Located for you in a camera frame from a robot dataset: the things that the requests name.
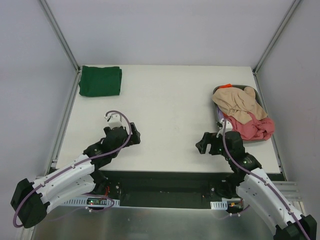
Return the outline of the green t shirt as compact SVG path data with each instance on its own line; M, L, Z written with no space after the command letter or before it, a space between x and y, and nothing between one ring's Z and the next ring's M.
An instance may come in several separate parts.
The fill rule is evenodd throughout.
M78 83L82 97L110 97L121 93L122 69L119 66L82 66Z

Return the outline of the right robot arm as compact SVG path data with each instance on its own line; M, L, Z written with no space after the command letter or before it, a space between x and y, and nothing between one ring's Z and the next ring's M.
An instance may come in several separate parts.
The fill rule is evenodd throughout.
M315 240L317 221L304 215L278 190L259 161L246 152L236 131L205 132L196 143L200 154L221 155L233 173L222 186L227 197L240 197L264 221L275 240Z

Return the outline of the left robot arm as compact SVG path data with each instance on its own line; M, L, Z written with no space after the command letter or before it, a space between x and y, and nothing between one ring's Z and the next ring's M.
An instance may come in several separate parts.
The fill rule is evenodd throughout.
M100 168L110 164L121 149L141 142L133 122L128 129L105 127L104 132L105 137L88 146L70 164L36 180L24 178L17 183L10 201L15 228L34 227L56 207L78 195L103 194L106 178Z

